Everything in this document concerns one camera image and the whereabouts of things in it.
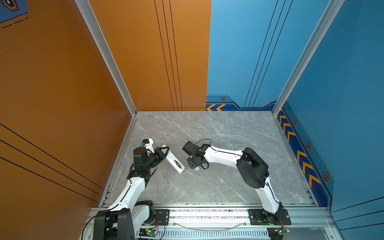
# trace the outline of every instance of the metal bracket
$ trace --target metal bracket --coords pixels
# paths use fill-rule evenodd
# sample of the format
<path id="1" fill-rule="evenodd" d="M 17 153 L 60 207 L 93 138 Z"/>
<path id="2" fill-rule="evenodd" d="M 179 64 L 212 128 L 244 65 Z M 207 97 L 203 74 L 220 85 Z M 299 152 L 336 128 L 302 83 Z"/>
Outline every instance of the metal bracket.
<path id="1" fill-rule="evenodd" d="M 169 223 L 169 209 L 155 209 L 155 212 L 159 217 L 159 226 L 167 226 Z"/>
<path id="2" fill-rule="evenodd" d="M 264 220 L 264 214 L 262 209 L 248 209 L 249 220 L 251 221 L 251 225 L 269 225 L 268 222 Z M 284 209 L 283 212 L 283 224 L 291 225 L 291 219 L 288 215 L 288 211 Z"/>

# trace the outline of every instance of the marble floor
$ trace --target marble floor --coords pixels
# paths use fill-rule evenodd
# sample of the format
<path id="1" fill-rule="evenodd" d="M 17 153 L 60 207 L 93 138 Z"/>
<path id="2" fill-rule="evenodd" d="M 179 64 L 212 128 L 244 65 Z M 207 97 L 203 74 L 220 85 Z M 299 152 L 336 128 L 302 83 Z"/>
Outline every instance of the marble floor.
<path id="1" fill-rule="evenodd" d="M 181 174 L 161 162 L 139 200 L 154 203 L 249 203 L 260 204 L 256 191 L 248 186 L 237 169 L 211 163 L 207 170 L 191 169 L 182 147 L 212 139 L 212 146 L 243 150 L 251 147 L 269 165 L 272 187 L 283 204 L 311 204 L 271 112 L 264 111 L 183 111 L 138 112 L 137 122 L 107 202 L 114 202 L 123 190 L 133 149 L 152 138 L 154 149 L 163 144 L 184 164 Z"/>

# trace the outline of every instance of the metal profile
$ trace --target metal profile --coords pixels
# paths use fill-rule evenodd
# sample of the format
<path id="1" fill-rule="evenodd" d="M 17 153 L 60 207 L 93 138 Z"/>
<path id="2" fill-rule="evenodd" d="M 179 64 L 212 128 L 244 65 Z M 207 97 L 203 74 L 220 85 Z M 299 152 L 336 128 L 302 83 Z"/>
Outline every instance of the metal profile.
<path id="1" fill-rule="evenodd" d="M 105 199 L 107 197 L 109 189 L 112 186 L 112 183 L 114 182 L 114 180 L 116 178 L 116 174 L 118 172 L 120 163 L 121 163 L 121 161 L 122 161 L 122 159 L 124 157 L 125 150 L 127 149 L 128 142 L 129 142 L 129 139 L 131 138 L 131 135 L 132 135 L 135 123 L 136 123 L 136 117 L 132 116 L 131 121 L 129 122 L 129 125 L 128 125 L 128 128 L 127 128 L 127 131 L 126 131 L 126 133 L 124 135 L 124 139 L 123 139 L 123 141 L 121 143 L 119 152 L 118 152 L 118 154 L 116 156 L 116 159 L 115 159 L 115 162 L 113 164 L 111 173 L 109 174 L 108 181 L 105 184 L 105 188 L 103 190 L 103 193 L 101 194 L 101 198 L 100 198 L 98 207 L 103 207 L 104 206 L 104 201 L 105 201 Z"/>
<path id="2" fill-rule="evenodd" d="M 101 31 L 100 25 L 97 22 L 96 16 L 93 13 L 91 4 L 89 3 L 88 0 L 75 0 L 75 2 L 81 14 L 83 15 L 83 18 L 89 28 L 89 31 L 93 36 L 93 39 L 95 40 L 99 48 L 101 55 L 104 58 L 105 64 L 107 65 L 109 71 L 111 72 L 111 75 L 116 83 L 116 86 L 118 87 L 120 94 L 123 97 L 129 112 L 131 113 L 131 116 L 132 117 L 136 116 L 136 113 L 137 113 L 136 107 L 133 104 L 133 101 L 131 96 L 129 95 L 127 86 L 125 85 L 125 82 L 121 76 L 119 68 L 111 53 L 111 50 L 109 49 L 107 41 L 105 40 L 103 32 Z"/>
<path id="3" fill-rule="evenodd" d="M 280 124 L 279 124 L 279 121 L 277 120 L 276 117 L 273 117 L 273 118 L 274 118 L 276 127 L 279 129 L 279 132 L 280 132 L 281 138 L 283 139 L 284 145 L 285 145 L 285 147 L 287 148 L 288 154 L 289 154 L 289 156 L 291 157 L 291 160 L 292 160 L 292 162 L 293 162 L 293 165 L 295 166 L 296 171 L 297 171 L 297 173 L 298 173 L 298 175 L 299 175 L 299 177 L 300 177 L 300 180 L 301 180 L 301 182 L 303 183 L 304 188 L 308 191 L 309 195 L 311 196 L 311 198 L 312 198 L 312 200 L 313 200 L 313 204 L 314 204 L 315 206 L 318 206 L 318 203 L 317 203 L 317 201 L 316 201 L 316 198 L 314 197 L 313 192 L 312 192 L 312 190 L 311 190 L 311 187 L 310 187 L 310 185 L 308 184 L 307 180 L 305 179 L 305 175 L 304 175 L 303 171 L 301 170 L 301 167 L 300 167 L 299 163 L 297 162 L 296 156 L 295 156 L 295 154 L 293 153 L 292 148 L 291 148 L 291 146 L 289 145 L 289 142 L 288 142 L 287 138 L 285 137 L 283 130 L 281 129 L 281 126 L 280 126 Z"/>
<path id="4" fill-rule="evenodd" d="M 344 0 L 329 1 L 327 7 L 324 10 L 323 15 L 321 16 L 319 22 L 316 25 L 316 28 L 314 29 L 311 35 L 311 38 L 305 46 L 304 51 L 299 58 L 299 61 L 296 63 L 295 68 L 293 69 L 290 77 L 287 80 L 287 83 L 285 84 L 283 90 L 280 93 L 279 98 L 277 99 L 275 106 L 272 109 L 272 113 L 274 116 L 277 116 L 280 109 L 283 107 L 285 101 L 288 99 L 289 94 L 295 87 L 305 67 L 310 61 L 313 53 L 319 46 L 321 40 L 323 39 L 325 33 L 327 32 L 329 26 L 331 25 L 336 14 L 339 12 L 343 3 Z"/>
<path id="5" fill-rule="evenodd" d="M 334 220 L 325 207 L 285 207 L 288 210 L 292 225 L 289 228 L 324 228 L 328 236 L 333 236 L 336 240 L 342 240 Z M 107 208 L 92 208 L 88 219 L 94 216 L 97 212 L 106 210 Z M 171 207 L 169 221 L 166 226 L 166 234 L 163 239 L 181 239 L 191 238 L 195 235 L 202 237 L 213 237 L 212 239 L 222 238 L 223 232 L 236 231 L 238 234 L 232 239 L 244 239 L 246 236 L 255 239 L 257 234 L 244 234 L 245 231 L 263 231 L 270 225 L 251 225 L 248 215 L 249 207 Z M 191 230 L 189 228 L 198 228 L 201 230 Z M 93 238 L 93 224 L 86 227 L 84 231 L 85 239 Z"/>

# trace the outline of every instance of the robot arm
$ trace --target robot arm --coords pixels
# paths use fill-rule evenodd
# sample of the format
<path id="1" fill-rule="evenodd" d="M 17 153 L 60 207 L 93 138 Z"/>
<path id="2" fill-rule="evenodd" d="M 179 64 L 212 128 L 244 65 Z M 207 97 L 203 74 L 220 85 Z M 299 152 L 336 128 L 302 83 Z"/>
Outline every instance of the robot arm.
<path id="1" fill-rule="evenodd" d="M 100 212 L 102 214 L 95 217 L 95 240 L 103 240 L 113 234 L 117 234 L 118 239 L 133 239 L 143 223 L 150 225 L 154 222 L 152 201 L 137 202 L 137 199 L 149 182 L 150 169 L 163 161 L 168 152 L 169 147 L 158 147 L 153 152 L 146 147 L 134 149 L 134 162 L 124 190 L 108 208 L 109 211 Z"/>
<path id="2" fill-rule="evenodd" d="M 237 168 L 246 184 L 255 188 L 263 205 L 265 220 L 270 224 L 278 224 L 283 219 L 283 206 L 277 199 L 269 178 L 268 165 L 251 148 L 243 151 L 232 151 L 203 144 L 201 147 L 188 141 L 183 151 L 190 157 L 187 159 L 191 168 L 211 162 L 225 164 Z"/>

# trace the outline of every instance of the white block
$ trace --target white block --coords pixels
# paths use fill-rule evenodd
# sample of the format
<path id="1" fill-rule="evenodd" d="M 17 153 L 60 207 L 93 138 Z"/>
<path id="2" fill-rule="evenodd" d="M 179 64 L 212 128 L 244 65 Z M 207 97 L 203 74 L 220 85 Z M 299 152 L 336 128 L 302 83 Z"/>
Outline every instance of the white block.
<path id="1" fill-rule="evenodd" d="M 168 151 L 166 160 L 174 167 L 174 169 L 176 169 L 178 173 L 182 173 L 184 171 L 184 165 L 177 159 L 177 157 L 175 157 L 175 155 L 173 155 L 171 151 Z"/>

